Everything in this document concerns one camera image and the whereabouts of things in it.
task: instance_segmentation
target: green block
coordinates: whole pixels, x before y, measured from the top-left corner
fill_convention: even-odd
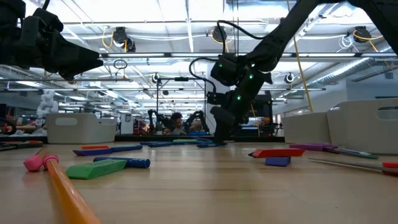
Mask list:
[[[173,142],[197,142],[197,139],[174,139]]]
[[[70,166],[65,172],[71,179],[93,179],[124,169],[126,160],[105,159],[89,164]]]

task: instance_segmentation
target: table surface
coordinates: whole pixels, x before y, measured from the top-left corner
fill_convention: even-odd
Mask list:
[[[117,142],[110,145],[131,145]],[[269,167],[248,153],[279,143],[224,147],[148,148],[114,157],[151,160],[150,169],[124,169],[92,180],[72,180],[103,223],[396,223],[398,178],[371,170],[310,162],[308,157],[381,163],[398,161],[306,152],[288,167]],[[47,145],[61,166],[91,162],[79,146]],[[47,172],[22,162],[38,149],[0,152],[0,223],[63,223]]]

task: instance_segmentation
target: white robot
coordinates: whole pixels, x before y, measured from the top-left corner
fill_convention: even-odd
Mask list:
[[[54,101],[55,91],[44,90],[44,94],[41,96],[42,101],[37,107],[37,119],[35,124],[37,127],[42,127],[45,123],[45,115],[48,113],[58,113],[58,102]]]

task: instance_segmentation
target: white storage bin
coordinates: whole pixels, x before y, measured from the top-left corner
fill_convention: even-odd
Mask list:
[[[331,143],[357,151],[398,154],[398,98],[347,101],[327,113]]]
[[[282,124],[286,143],[330,143],[326,113],[312,113],[282,118]]]
[[[46,125],[50,144],[95,144],[113,142],[117,124],[92,113],[50,113]]]

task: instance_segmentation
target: man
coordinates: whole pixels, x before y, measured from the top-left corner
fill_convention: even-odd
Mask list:
[[[174,123],[174,130],[171,131],[166,128],[164,130],[164,134],[171,134],[171,135],[187,134],[182,126],[182,114],[181,113],[179,113],[179,112],[173,113],[171,120]]]

